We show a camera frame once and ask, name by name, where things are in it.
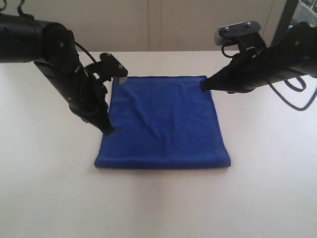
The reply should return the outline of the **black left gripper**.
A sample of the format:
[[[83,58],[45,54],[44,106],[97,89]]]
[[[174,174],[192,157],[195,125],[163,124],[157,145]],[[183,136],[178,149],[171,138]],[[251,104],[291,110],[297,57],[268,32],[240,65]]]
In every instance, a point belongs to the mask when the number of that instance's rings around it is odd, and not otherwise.
[[[104,135],[114,132],[102,86],[85,71],[76,51],[73,33],[59,23],[43,29],[42,59],[35,66],[48,79],[78,117]]]

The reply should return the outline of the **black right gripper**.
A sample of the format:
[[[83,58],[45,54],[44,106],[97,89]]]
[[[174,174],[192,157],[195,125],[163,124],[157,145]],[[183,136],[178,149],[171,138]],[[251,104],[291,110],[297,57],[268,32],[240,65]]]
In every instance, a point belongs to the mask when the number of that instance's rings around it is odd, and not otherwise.
[[[200,81],[202,91],[247,93],[269,83],[309,75],[317,76],[317,28],[301,22],[290,28],[281,41],[247,63],[223,68]]]

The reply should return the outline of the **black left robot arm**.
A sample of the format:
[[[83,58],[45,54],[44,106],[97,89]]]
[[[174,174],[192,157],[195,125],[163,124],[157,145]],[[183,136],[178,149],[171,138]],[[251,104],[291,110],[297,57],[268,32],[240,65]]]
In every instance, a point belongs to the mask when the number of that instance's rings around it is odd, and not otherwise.
[[[76,50],[81,45],[72,31],[57,22],[35,20],[22,11],[23,4],[18,5],[18,15],[0,15],[0,61],[33,62],[72,113],[104,135],[114,132],[105,101],[102,63],[93,60],[84,66]]]

